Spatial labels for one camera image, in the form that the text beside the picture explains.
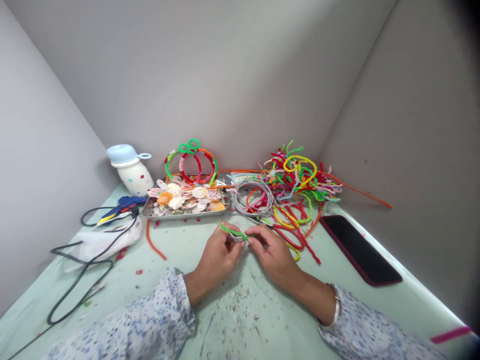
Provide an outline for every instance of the white plastic bag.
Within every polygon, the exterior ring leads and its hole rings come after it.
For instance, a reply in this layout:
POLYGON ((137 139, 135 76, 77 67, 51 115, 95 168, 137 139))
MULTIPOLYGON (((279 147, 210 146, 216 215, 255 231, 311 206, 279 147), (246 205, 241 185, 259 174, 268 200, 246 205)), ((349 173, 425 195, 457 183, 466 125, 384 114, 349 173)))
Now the white plastic bag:
MULTIPOLYGON (((135 219, 132 219, 126 223, 121 224, 121 229, 126 229, 135 219)), ((95 256, 100 254, 104 251, 114 240, 115 238, 121 234, 121 231, 118 232, 105 232, 111 231, 114 228, 118 228, 118 225, 112 226, 110 228, 105 229, 103 232, 99 231, 83 231, 79 232, 73 238, 73 243, 82 241, 80 245, 73 246, 70 249, 69 254, 74 256, 75 258, 88 262, 93 259, 95 256)), ((105 260, 111 257, 113 254, 118 253, 123 248, 128 246, 134 245, 138 242, 140 238, 140 234, 142 233, 142 221, 140 218, 136 219, 135 224, 124 233, 120 238, 113 244, 113 246, 108 249, 108 251, 100 256, 95 261, 105 260)), ((70 273, 72 271, 81 269, 84 265, 73 260, 67 259, 63 265, 63 271, 66 273, 70 273)))

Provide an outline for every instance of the patterned shirt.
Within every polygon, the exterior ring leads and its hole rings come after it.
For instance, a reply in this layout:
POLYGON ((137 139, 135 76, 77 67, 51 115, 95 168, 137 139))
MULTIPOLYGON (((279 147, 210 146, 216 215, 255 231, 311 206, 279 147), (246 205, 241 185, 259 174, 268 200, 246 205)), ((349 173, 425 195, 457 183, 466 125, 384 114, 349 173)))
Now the patterned shirt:
MULTIPOLYGON (((335 286, 340 316, 319 326, 324 340, 345 359, 446 359, 394 321, 335 286)), ((175 359, 195 330, 183 274, 168 268, 154 292, 54 345, 50 359, 175 359)))

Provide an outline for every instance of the silver bangle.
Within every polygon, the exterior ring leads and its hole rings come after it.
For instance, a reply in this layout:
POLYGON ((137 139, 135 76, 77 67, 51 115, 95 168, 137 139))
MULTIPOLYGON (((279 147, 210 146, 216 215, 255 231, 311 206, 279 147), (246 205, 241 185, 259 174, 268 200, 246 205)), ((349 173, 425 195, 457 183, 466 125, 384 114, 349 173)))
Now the silver bangle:
POLYGON ((335 286, 330 283, 330 282, 327 282, 326 283, 329 287, 331 287, 333 289, 333 291, 335 292, 335 315, 333 316, 333 321, 330 325, 323 325, 322 322, 319 320, 321 326, 328 330, 330 328, 332 328, 338 321, 341 313, 342 313, 342 301, 340 300, 338 294, 337 294, 337 289, 335 288, 335 286))

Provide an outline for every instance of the blue bottle cap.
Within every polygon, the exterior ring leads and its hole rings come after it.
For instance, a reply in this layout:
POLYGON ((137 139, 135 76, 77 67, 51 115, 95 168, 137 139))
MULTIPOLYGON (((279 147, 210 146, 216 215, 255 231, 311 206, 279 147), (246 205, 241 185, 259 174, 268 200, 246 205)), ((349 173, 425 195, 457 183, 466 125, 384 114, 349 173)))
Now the blue bottle cap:
POLYGON ((106 154, 110 158, 110 161, 113 164, 128 163, 129 161, 132 161, 135 158, 150 159, 152 157, 152 155, 145 152, 138 155, 134 147, 128 144, 110 146, 106 150, 106 154))

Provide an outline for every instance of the red phone case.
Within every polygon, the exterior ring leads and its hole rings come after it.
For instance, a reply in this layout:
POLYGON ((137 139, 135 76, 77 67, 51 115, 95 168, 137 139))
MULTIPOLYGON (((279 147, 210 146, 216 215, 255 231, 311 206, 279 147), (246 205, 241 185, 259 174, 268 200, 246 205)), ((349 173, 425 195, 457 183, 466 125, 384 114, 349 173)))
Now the red phone case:
MULTIPOLYGON (((402 276, 400 274, 398 274, 398 271, 395 270, 395 268, 393 268, 398 276, 400 277, 399 280, 394 280, 394 281, 388 281, 388 282, 373 282, 372 279, 370 279, 367 274, 364 272, 364 270, 360 267, 360 265, 355 261, 354 257, 348 252, 348 250, 345 248, 345 246, 340 242, 340 240, 335 236, 335 234, 333 233, 333 231, 329 228, 329 226, 324 222, 324 218, 344 218, 344 216, 341 216, 341 215, 328 215, 328 216, 322 216, 320 218, 320 224, 323 226, 323 228, 326 230, 326 232, 331 236, 331 238, 333 239, 333 241, 335 241, 335 243, 338 245, 338 247, 340 248, 340 250, 345 254, 345 256, 347 257, 348 261, 350 261, 350 263, 353 265, 353 267, 356 269, 356 271, 360 274, 360 276, 363 278, 363 280, 365 280, 365 282, 370 285, 370 286, 373 286, 373 287, 382 287, 382 286, 387 286, 387 285, 392 285, 392 284, 398 284, 398 283, 401 283, 403 281, 402 279, 402 276)), ((353 228, 355 229, 355 231, 358 233, 358 236, 361 238, 361 239, 364 239, 367 243, 368 241, 362 236, 362 234, 359 233, 359 231, 355 228, 355 226, 353 226, 353 228)), ((374 248, 374 250, 378 253, 378 255, 382 258, 384 258, 382 256, 382 254, 380 254, 377 249, 374 248)))

